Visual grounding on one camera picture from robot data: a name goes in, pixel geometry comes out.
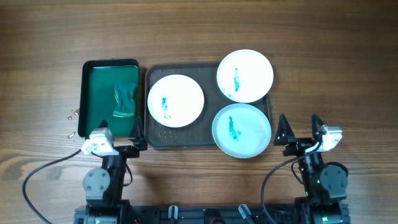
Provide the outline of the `green yellow sponge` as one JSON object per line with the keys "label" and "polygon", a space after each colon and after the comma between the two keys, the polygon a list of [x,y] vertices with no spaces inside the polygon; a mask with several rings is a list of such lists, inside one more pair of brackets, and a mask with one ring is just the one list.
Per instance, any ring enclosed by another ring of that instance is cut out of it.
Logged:
{"label": "green yellow sponge", "polygon": [[134,82],[117,83],[114,86],[116,107],[113,111],[115,117],[134,117],[136,115],[136,93],[137,85]]}

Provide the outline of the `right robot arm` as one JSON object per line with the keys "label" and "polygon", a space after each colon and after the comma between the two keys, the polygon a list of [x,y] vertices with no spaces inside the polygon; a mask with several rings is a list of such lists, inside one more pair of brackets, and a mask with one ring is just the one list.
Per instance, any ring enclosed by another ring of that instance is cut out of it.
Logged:
{"label": "right robot arm", "polygon": [[284,114],[274,139],[275,146],[285,146],[284,156],[295,156],[306,196],[295,199],[297,223],[347,224],[351,222],[346,199],[348,169],[339,162],[324,162],[323,152],[329,152],[340,142],[343,131],[326,125],[317,115],[312,116],[312,137],[297,138]]}

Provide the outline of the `white plate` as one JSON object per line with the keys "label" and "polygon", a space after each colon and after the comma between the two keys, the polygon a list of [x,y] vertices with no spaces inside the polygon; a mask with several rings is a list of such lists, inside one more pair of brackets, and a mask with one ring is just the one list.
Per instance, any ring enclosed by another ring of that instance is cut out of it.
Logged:
{"label": "white plate", "polygon": [[271,89],[274,71],[270,61],[255,50],[228,54],[219,64],[216,81],[221,92],[238,103],[252,103]]}
{"label": "white plate", "polygon": [[168,75],[149,91],[147,107],[150,115],[169,128],[193,123],[201,114],[205,97],[200,85],[185,75]]}

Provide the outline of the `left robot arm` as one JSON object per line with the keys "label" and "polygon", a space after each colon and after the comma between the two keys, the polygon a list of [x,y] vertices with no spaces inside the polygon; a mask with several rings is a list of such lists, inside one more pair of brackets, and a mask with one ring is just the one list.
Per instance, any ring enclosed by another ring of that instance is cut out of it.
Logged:
{"label": "left robot arm", "polygon": [[81,150],[86,154],[102,159],[100,168],[90,170],[83,179],[86,192],[86,208],[75,211],[74,222],[91,223],[140,223],[141,220],[128,200],[123,200],[125,173],[130,172],[127,160],[138,158],[141,151],[147,150],[147,141],[140,118],[135,119],[127,146],[114,146],[115,137],[102,120],[98,128],[92,130]]}

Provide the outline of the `pale blue plate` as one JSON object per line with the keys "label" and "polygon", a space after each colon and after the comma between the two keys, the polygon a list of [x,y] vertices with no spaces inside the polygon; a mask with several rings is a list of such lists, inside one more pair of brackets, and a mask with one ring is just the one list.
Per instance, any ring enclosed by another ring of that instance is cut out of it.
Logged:
{"label": "pale blue plate", "polygon": [[248,159],[262,153],[271,141],[267,116],[255,106],[235,103],[215,116],[211,132],[216,145],[227,155]]}

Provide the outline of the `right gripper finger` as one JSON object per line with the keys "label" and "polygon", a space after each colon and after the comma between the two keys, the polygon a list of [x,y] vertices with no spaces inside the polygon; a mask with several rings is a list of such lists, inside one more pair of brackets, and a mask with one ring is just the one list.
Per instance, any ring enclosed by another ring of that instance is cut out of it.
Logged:
{"label": "right gripper finger", "polygon": [[284,114],[279,116],[278,128],[274,138],[275,146],[285,146],[295,142],[295,135]]}
{"label": "right gripper finger", "polygon": [[319,118],[317,114],[312,115],[312,139],[317,141],[318,140],[318,127],[322,127],[324,122]]}

